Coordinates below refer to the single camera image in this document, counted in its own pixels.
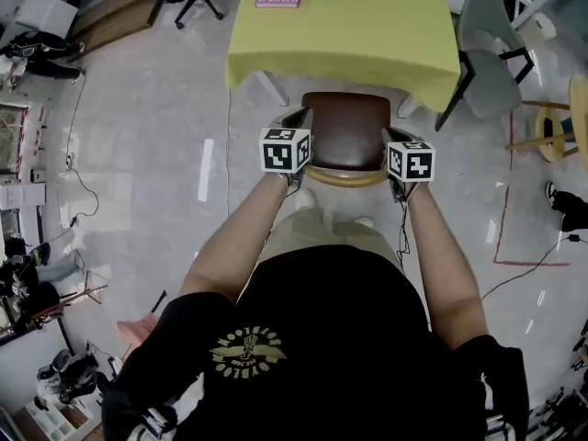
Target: person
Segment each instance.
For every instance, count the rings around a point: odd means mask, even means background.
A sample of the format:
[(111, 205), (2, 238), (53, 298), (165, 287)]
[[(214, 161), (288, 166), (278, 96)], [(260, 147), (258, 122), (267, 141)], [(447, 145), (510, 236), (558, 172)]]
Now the person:
[(28, 31), (16, 36), (0, 50), (0, 56), (15, 62), (26, 61), (27, 71), (43, 77), (72, 80), (85, 74), (79, 67), (65, 66), (54, 62), (56, 59), (83, 53), (83, 43), (69, 44), (64, 39), (44, 31)]
[(552, 181), (545, 184), (545, 196), (551, 208), (561, 213), (562, 232), (588, 229), (588, 203), (572, 193), (558, 191)]
[[(490, 336), (476, 279), (427, 184), (407, 197), (431, 330), (369, 220), (330, 230), (301, 190), (296, 212), (272, 230), (295, 183), (266, 174), (204, 244), (108, 392), (105, 439), (137, 438), (144, 424), (178, 440), (525, 439), (522, 353)], [(190, 410), (162, 416), (197, 384)]]

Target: shoe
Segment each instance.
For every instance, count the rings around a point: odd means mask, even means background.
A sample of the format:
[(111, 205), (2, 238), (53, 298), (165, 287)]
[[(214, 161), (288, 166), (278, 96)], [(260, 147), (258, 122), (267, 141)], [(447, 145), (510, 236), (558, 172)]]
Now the shoe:
[(294, 210), (314, 208), (314, 196), (308, 189), (301, 189), (294, 197)]
[(370, 219), (369, 217), (360, 217), (359, 219), (354, 220), (354, 222), (356, 224), (365, 225), (366, 227), (369, 227), (369, 229), (374, 228), (374, 221), (372, 219)]
[(558, 195), (558, 190), (555, 188), (555, 185), (552, 181), (548, 181), (545, 184), (545, 196), (548, 199), (548, 203), (553, 209), (553, 203), (555, 203), (555, 197)]

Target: table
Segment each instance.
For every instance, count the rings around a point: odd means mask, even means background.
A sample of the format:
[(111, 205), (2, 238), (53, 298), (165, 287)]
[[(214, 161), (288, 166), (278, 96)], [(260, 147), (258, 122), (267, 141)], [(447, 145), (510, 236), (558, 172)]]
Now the table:
[[(561, 158), (579, 153), (582, 164), (588, 170), (588, 78), (574, 75), (570, 80), (570, 104), (550, 103), (548, 101), (524, 101), (524, 105), (541, 107), (537, 114), (537, 139), (508, 145), (506, 150), (524, 149), (539, 146), (548, 162), (557, 162)], [(555, 109), (566, 109), (571, 113), (573, 132), (564, 133)], [(553, 135), (544, 137), (543, 120), (550, 119), (553, 125)], [(565, 141), (575, 140), (576, 147), (565, 152)]]
[(239, 6), (229, 88), (262, 71), (265, 85), (283, 95), (267, 71), (392, 86), (434, 111), (447, 107), (460, 70), (446, 0), (302, 0), (297, 9), (254, 2)]

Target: black t-shirt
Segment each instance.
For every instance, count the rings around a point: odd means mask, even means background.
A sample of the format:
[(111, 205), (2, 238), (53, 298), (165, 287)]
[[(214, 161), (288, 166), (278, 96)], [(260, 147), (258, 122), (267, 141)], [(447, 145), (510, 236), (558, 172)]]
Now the black t-shirt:
[(402, 273), (347, 245), (265, 261), (236, 306), (211, 292), (173, 300), (106, 397), (107, 441), (201, 373), (204, 398), (175, 439), (472, 440), (493, 415), (523, 433), (528, 412), (520, 350), (482, 336), (449, 351)]

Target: concrete floor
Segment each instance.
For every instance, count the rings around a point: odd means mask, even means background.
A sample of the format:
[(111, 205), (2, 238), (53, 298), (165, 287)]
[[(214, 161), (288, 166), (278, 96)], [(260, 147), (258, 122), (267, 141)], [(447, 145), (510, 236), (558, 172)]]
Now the concrete floor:
[[(54, 243), (54, 256), (77, 247), (86, 266), (104, 282), (102, 306), (91, 300), (66, 311), (75, 345), (90, 339), (104, 351), (122, 356), (127, 345), (116, 322), (137, 320), (162, 290), (174, 296), (194, 254), (261, 177), (257, 140), (284, 108), (256, 79), (232, 90), (230, 153), (225, 157), (227, 91), (224, 63), (238, 0), (215, 0), (228, 13), (219, 22), (204, 7), (178, 31), (178, 6), (166, 6), (155, 27), (126, 38), (84, 59), (85, 90), (73, 125), (70, 152), (88, 187), (100, 198), (92, 218)], [(523, 82), (526, 98), (566, 102), (572, 75), (586, 73), (557, 40), (533, 52), (536, 70)], [(394, 89), (289, 77), (282, 80), (291, 105), (312, 90), (344, 90), (387, 97), (394, 107), (406, 94)], [(64, 171), (67, 132), (81, 86), (66, 86), (51, 123), (46, 233), (58, 235), (78, 211), (91, 212), (92, 195), (74, 174)], [(432, 115), (418, 109), (410, 119), (394, 120), (434, 143), (437, 176), (431, 185), (447, 222), (465, 250), (484, 293), (536, 262), (558, 240), (559, 215), (543, 196), (544, 182), (588, 198), (588, 183), (578, 156), (545, 163), (533, 149), (511, 155), (504, 150), (511, 129), (515, 140), (533, 136), (535, 108), (518, 108), (511, 117), (476, 119), (465, 104), (439, 133)], [(213, 139), (207, 202), (199, 202), (198, 175), (203, 143)], [(227, 162), (230, 183), (227, 187)], [(396, 247), (401, 210), (388, 185), (361, 191), (313, 183), (325, 214), (336, 220), (370, 216)], [(292, 211), (289, 199), (280, 217)], [(412, 232), (409, 227), (413, 245)], [(492, 334), (503, 345), (523, 349), (533, 402), (566, 373), (571, 348), (588, 318), (588, 247), (563, 243), (528, 277), (502, 287), (484, 301)], [(407, 276), (422, 293), (416, 252), (405, 258)], [(67, 291), (72, 282), (59, 289)]]

